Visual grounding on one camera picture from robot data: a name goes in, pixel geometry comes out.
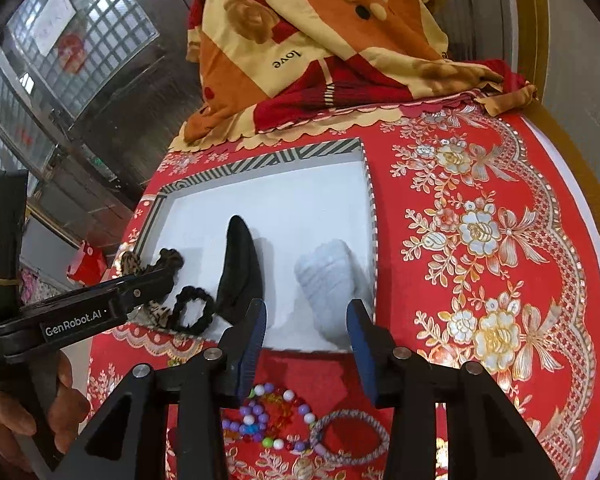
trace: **red tablecloth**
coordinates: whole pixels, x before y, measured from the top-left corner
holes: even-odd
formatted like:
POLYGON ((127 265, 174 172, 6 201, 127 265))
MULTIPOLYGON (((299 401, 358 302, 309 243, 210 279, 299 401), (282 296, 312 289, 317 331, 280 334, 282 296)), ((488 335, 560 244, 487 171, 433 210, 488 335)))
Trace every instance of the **red tablecloth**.
MULTIPOLYGON (((493 119, 475 105, 459 104, 413 115, 281 146, 236 152, 224 144, 170 153, 120 251, 133 248, 156 192, 167 183, 290 145, 359 137, 378 213, 377 322, 432 362, 458 367, 480 360, 561 477, 583 479, 600 441, 600 268, 579 206, 519 114, 493 119)), ((97 336, 88 387, 93 409, 133 365, 179 364, 202 345, 132 324, 97 336)), ((351 355, 263 351, 256 380, 295 390, 318 417, 355 408, 390 428, 390 411, 373 409, 362 394, 351 355)), ((438 410, 443 414, 443 407, 438 410)), ((306 437, 306 425, 296 419, 282 436, 306 437)), ((442 422, 439 436, 438 475, 444 478, 442 422)), ((361 456, 378 439, 365 423, 343 420, 328 429, 325 442, 361 456)), ((240 480, 373 480, 381 478, 386 459, 342 467, 311 451, 264 450, 231 438, 226 453, 240 480)), ((167 455, 173 478, 171 446, 167 455)))

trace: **finger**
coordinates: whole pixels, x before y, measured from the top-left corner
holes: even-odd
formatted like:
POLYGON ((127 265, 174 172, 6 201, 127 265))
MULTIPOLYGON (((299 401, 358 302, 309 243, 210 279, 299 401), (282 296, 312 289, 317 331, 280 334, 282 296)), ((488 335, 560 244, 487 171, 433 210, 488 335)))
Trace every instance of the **finger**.
POLYGON ((55 434, 77 431, 78 425, 89 414, 90 407, 89 401, 78 390, 61 384, 56 400, 49 408, 49 427, 55 434))
POLYGON ((32 436, 36 421, 13 397, 0 391, 0 424, 15 433, 32 436))
POLYGON ((71 361, 64 354, 64 352, 58 352, 58 379, 67 388, 74 386, 74 374, 71 368, 71 361))
POLYGON ((74 443, 74 440, 78 438, 78 427, 76 426, 74 430, 65 430, 60 433, 56 433, 56 437, 54 442, 56 443, 56 447, 58 451, 62 454, 66 454, 71 447, 71 444, 74 443))
POLYGON ((9 463, 24 469, 25 471, 31 471, 29 461, 24 456, 24 453, 20 449, 13 433, 0 424, 0 455, 9 463))

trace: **white sock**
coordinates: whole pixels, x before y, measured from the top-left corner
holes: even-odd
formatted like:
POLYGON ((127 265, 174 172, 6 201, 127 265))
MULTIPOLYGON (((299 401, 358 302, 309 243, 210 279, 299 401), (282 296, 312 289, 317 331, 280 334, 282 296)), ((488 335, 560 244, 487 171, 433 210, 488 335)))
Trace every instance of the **white sock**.
POLYGON ((347 305, 354 298, 370 304, 368 283, 342 240, 331 240, 313 253, 301 256, 294 272, 309 305, 314 311, 314 326, 327 340, 349 348, 347 305))

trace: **white wall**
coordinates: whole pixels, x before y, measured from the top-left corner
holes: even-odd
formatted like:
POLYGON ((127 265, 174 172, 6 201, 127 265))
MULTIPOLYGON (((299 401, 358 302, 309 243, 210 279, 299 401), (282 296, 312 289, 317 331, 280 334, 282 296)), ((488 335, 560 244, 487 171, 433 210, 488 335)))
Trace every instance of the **white wall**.
POLYGON ((35 218, 29 218, 22 236, 20 261, 38 271, 40 277, 50 285, 68 290, 74 286, 66 278, 66 269, 75 250, 35 218))
POLYGON ((582 0, 549 0, 544 106, 600 183, 600 22, 582 0))

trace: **scrunchie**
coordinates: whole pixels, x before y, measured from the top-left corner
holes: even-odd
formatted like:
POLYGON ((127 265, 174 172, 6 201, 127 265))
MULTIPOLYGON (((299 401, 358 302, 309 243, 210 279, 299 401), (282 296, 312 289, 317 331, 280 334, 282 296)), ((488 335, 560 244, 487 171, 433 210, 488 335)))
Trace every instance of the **scrunchie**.
POLYGON ((176 304, 173 307, 173 311, 169 314, 166 328, 189 335, 201 335, 213 321, 213 314, 215 311, 216 302, 204 288, 187 285, 180 291, 180 294, 176 296, 176 304), (180 323, 180 317, 182 316, 187 303, 195 300, 202 300, 205 302, 202 316, 200 316, 193 325, 183 326, 180 323))

